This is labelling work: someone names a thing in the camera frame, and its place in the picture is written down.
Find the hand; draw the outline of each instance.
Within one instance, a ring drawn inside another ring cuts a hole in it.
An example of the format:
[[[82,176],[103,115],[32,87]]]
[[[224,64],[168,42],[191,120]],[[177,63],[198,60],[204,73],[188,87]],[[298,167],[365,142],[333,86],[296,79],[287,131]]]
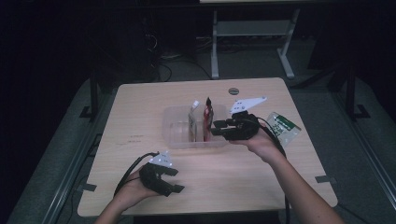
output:
[[[135,206],[148,197],[160,195],[151,189],[147,189],[142,184],[139,179],[139,171],[141,169],[142,167],[128,176],[125,185],[122,186],[111,201],[111,204],[114,204],[121,212]]]
[[[283,157],[283,155],[274,145],[274,142],[270,136],[268,136],[268,134],[265,133],[263,129],[259,129],[257,134],[248,140],[235,140],[230,141],[230,143],[247,146],[249,151],[255,153],[257,156],[262,158],[263,161],[270,164],[275,159],[279,158],[279,156]]]

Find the plastic bin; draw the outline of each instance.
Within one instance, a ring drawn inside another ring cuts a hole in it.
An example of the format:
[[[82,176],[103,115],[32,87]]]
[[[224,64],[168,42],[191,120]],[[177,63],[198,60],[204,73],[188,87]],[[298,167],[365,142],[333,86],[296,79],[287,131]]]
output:
[[[225,105],[212,105],[213,120],[227,119],[228,110]],[[227,141],[223,136],[213,136],[209,142],[204,142],[204,110],[205,105],[198,105],[194,110],[197,120],[197,141],[189,141],[189,112],[191,105],[166,107],[163,111],[163,139],[169,148],[201,148],[223,147]]]

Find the dark background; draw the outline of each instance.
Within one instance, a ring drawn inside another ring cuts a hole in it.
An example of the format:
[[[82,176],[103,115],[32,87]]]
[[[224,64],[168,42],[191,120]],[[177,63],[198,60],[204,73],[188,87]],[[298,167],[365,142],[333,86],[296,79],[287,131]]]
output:
[[[104,13],[85,7],[101,3],[0,2],[2,223],[92,71],[98,72],[103,91],[120,83],[149,82],[155,79],[150,65],[158,55],[177,49],[193,58],[195,37],[211,35],[212,17],[207,10],[168,10],[147,17],[145,12]],[[396,120],[394,11],[388,2],[305,7],[293,38],[318,41],[312,68],[352,62],[357,75],[372,86]],[[255,13],[228,10],[222,15],[243,19]],[[147,34],[159,37],[162,51],[146,50]]]

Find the wooden table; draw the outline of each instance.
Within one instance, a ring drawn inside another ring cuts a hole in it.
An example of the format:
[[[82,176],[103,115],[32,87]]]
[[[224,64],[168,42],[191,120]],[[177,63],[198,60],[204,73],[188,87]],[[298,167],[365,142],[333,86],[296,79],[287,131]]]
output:
[[[228,93],[237,88],[238,95]],[[289,161],[331,206],[337,199],[306,132],[290,93],[280,78],[230,79],[173,83],[129,84],[119,88],[87,183],[78,213],[98,216],[113,197],[114,189],[129,166],[148,152],[165,151],[173,159],[176,176],[163,175],[171,184],[183,185],[181,193],[146,199],[124,212],[131,215],[166,215],[283,209],[284,193],[270,166],[243,146],[169,149],[162,138],[163,111],[171,105],[191,105],[194,100],[230,108],[237,99],[267,96],[249,113],[267,119],[276,112],[302,128],[285,150]]]

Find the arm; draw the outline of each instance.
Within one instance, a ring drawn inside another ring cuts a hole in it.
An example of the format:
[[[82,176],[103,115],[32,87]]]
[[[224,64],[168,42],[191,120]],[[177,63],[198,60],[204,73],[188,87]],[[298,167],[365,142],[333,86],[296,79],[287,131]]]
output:
[[[276,175],[293,210],[303,223],[344,223],[337,213],[305,182],[263,131],[244,141],[230,141],[247,149],[267,162]]]
[[[101,215],[94,222],[95,224],[117,223],[123,211],[135,206],[148,197],[159,195],[143,186],[142,182],[139,180],[139,170],[128,176],[127,181],[129,182],[120,189],[113,200],[106,206],[105,210],[103,210]]]

